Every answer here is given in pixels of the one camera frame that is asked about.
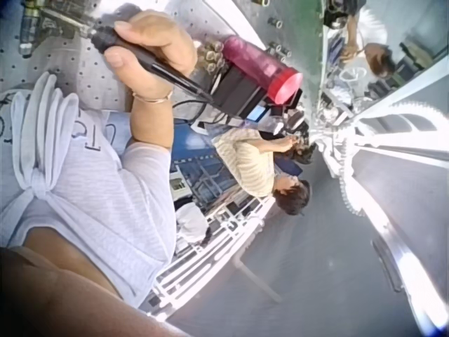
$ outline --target perforated pegboard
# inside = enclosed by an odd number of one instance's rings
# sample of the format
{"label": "perforated pegboard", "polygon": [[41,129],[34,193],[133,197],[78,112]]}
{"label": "perforated pegboard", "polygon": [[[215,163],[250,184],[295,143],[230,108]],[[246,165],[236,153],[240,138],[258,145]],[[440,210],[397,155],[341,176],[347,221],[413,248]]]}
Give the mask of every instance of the perforated pegboard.
{"label": "perforated pegboard", "polygon": [[[84,8],[84,17],[91,17],[96,25],[111,25],[115,20],[127,19],[133,11],[122,10],[121,4],[134,3],[141,9],[164,11],[179,22],[194,39],[204,42],[232,34],[224,23],[202,0],[146,0],[146,1],[72,1]],[[64,93],[76,92],[83,105],[93,109],[126,111],[130,96],[122,83],[117,81],[103,56],[87,39],[75,34],[73,39],[48,37],[24,59],[18,53],[22,6],[13,1],[6,8],[0,21],[0,91],[28,83],[34,83],[44,71],[57,74],[58,86]],[[196,70],[194,80],[207,87],[210,75]],[[175,90],[173,100],[190,98],[181,90]],[[196,113],[198,105],[186,106],[177,113],[189,118]]]}

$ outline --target striped shirt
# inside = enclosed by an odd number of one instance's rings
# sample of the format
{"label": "striped shirt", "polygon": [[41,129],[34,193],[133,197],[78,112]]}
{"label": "striped shirt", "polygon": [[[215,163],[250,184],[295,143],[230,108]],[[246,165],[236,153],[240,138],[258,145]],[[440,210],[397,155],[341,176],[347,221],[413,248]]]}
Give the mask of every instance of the striped shirt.
{"label": "striped shirt", "polygon": [[260,153],[246,142],[252,139],[262,139],[259,131],[233,128],[212,139],[212,143],[245,192],[254,197],[266,197],[274,184],[273,152]]}

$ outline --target pink container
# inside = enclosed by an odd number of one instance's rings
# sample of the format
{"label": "pink container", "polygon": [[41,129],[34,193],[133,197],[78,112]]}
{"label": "pink container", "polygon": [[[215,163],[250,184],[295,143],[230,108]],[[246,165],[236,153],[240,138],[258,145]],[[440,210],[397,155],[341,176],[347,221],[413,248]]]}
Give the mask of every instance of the pink container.
{"label": "pink container", "polygon": [[223,56],[267,90],[276,104],[284,104],[301,87],[302,74],[240,37],[224,41]]}

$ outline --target dark hair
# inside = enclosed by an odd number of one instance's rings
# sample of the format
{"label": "dark hair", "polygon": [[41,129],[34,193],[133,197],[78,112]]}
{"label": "dark hair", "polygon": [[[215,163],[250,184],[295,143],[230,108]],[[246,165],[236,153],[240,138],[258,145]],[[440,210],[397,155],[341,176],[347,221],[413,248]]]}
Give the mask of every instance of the dark hair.
{"label": "dark hair", "polygon": [[370,61],[370,68],[377,77],[390,77],[396,71],[396,64],[393,61],[391,49],[383,46],[385,52],[380,60],[374,58]]}
{"label": "dark hair", "polygon": [[306,180],[300,180],[301,185],[296,185],[285,191],[274,190],[273,197],[276,204],[283,209],[289,216],[296,216],[307,206],[310,199],[310,184]]}
{"label": "dark hair", "polygon": [[294,161],[297,161],[300,164],[303,165],[309,165],[311,163],[311,156],[313,155],[314,151],[316,149],[316,144],[312,144],[310,146],[306,146],[304,149],[302,149],[301,154],[297,153],[295,147],[292,147],[287,152],[284,152],[281,154],[284,158],[289,158]]}

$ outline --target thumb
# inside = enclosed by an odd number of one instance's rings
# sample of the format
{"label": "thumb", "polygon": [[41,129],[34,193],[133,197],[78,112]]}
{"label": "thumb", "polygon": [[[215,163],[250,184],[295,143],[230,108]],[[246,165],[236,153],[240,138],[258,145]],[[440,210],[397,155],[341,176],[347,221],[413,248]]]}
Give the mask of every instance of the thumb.
{"label": "thumb", "polygon": [[154,87],[156,79],[143,69],[133,52],[114,46],[105,51],[105,57],[117,77],[135,93],[145,95]]}

